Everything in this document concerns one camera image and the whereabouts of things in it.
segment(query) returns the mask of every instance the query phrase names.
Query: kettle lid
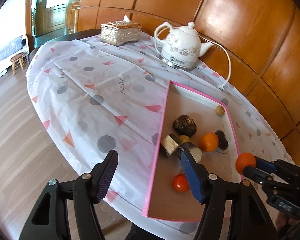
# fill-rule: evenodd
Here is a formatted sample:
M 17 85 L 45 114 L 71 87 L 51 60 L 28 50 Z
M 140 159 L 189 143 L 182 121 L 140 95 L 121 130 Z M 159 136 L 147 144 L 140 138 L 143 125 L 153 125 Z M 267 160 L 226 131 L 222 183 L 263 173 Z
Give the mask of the kettle lid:
M 198 37 L 197 31 L 194 29 L 194 22 L 189 22 L 188 26 L 181 26 L 179 30 L 188 33 L 190 35 Z

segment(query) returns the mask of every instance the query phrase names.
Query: doorway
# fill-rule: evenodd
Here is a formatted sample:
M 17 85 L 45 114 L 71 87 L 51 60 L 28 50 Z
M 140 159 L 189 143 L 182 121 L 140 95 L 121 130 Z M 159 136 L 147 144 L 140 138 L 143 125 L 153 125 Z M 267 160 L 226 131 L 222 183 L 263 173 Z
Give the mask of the doorway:
M 32 0 L 32 36 L 34 47 L 66 35 L 66 6 L 68 0 Z

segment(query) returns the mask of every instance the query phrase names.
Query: cardboard tray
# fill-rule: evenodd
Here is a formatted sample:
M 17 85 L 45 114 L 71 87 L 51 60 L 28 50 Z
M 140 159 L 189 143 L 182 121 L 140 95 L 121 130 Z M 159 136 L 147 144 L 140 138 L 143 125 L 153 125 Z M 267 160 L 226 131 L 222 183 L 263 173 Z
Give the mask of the cardboard tray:
M 215 108 L 222 105 L 226 111 L 223 117 L 215 113 Z M 159 153 L 160 141 L 166 135 L 178 135 L 172 123 L 180 115 L 189 115 L 197 125 L 197 132 L 191 142 L 198 146 L 199 139 L 208 132 L 222 130 L 229 147 L 225 151 L 203 152 L 203 164 L 209 173 L 215 173 L 223 180 L 240 182 L 241 177 L 235 170 L 235 161 L 239 155 L 239 147 L 235 136 L 229 111 L 222 102 L 177 82 L 170 82 L 167 92 L 165 112 L 156 145 L 154 163 L 148 183 L 142 215 L 150 218 L 169 221 L 200 221 L 204 205 L 193 198 L 191 191 L 176 192 L 173 189 L 173 178 L 183 173 L 180 160 L 176 155 L 167 158 Z M 225 217 L 231 213 L 231 202 L 226 202 Z

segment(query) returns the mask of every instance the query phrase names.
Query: white tablecloth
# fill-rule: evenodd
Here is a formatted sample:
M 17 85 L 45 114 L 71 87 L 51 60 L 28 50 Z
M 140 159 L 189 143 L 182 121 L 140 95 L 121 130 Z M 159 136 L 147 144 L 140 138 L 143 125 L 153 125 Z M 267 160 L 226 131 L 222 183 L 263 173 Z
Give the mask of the white tablecloth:
M 186 72 L 164 64 L 154 38 L 121 47 L 98 36 L 40 47 L 27 73 L 28 93 L 52 140 L 78 174 L 90 172 L 110 149 L 119 164 L 106 202 L 139 227 L 164 239 L 193 239 L 199 223 L 143 217 L 143 207 L 167 84 L 173 80 L 204 92 L 229 109 L 240 152 L 292 162 L 274 131 L 233 86 L 197 61 Z M 265 201 L 261 187 L 254 184 Z M 277 211 L 266 206 L 273 220 Z

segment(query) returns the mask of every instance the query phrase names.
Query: silver tissue box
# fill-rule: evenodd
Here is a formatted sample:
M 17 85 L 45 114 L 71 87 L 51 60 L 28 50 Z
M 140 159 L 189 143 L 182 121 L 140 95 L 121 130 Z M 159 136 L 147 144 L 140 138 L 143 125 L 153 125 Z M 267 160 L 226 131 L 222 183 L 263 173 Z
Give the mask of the silver tissue box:
M 101 41 L 114 46 L 138 41 L 141 25 L 133 22 L 115 21 L 101 24 Z

